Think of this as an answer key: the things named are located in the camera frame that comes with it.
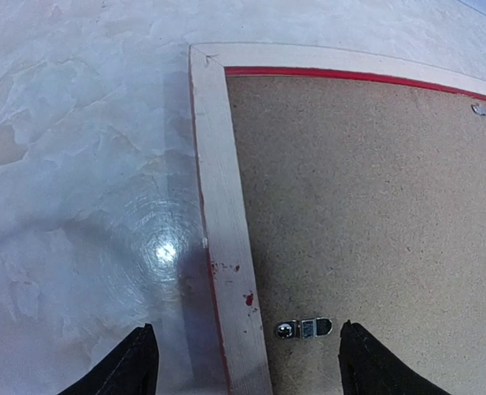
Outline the red wooden picture frame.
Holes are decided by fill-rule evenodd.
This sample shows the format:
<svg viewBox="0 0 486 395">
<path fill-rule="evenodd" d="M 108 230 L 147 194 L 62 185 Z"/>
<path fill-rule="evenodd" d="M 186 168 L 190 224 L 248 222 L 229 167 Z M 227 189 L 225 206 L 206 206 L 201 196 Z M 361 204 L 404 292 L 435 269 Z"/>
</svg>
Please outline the red wooden picture frame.
<svg viewBox="0 0 486 395">
<path fill-rule="evenodd" d="M 413 86 L 486 101 L 486 81 L 380 54 L 291 44 L 189 49 L 205 250 L 230 394 L 273 391 L 227 92 L 230 76 L 330 77 Z"/>
</svg>

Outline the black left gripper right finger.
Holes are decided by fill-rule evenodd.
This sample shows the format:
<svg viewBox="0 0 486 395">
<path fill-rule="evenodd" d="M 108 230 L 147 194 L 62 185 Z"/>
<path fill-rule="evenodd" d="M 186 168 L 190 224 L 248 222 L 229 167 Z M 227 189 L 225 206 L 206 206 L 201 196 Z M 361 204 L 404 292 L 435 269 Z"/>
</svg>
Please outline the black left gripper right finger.
<svg viewBox="0 0 486 395">
<path fill-rule="evenodd" d="M 361 324 L 351 321 L 340 331 L 339 369 L 345 395 L 448 394 L 410 369 Z"/>
</svg>

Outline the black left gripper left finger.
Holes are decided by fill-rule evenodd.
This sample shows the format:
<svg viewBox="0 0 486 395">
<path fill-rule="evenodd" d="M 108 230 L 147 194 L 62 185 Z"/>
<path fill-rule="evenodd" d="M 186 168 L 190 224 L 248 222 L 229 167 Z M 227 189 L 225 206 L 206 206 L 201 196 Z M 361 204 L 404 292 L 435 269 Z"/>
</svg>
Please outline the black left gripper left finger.
<svg viewBox="0 0 486 395">
<path fill-rule="evenodd" d="M 154 395 L 159 350 L 153 326 L 135 328 L 101 362 L 60 395 Z"/>
</svg>

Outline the brown frame backing board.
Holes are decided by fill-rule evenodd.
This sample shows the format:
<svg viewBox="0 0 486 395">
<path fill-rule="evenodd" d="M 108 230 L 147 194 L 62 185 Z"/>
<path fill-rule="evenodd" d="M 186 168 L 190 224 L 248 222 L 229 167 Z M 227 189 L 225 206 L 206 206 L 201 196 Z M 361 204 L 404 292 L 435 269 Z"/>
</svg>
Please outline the brown frame backing board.
<svg viewBox="0 0 486 395">
<path fill-rule="evenodd" d="M 276 394 L 339 394 L 360 323 L 486 394 L 486 102 L 368 81 L 227 81 Z"/>
</svg>

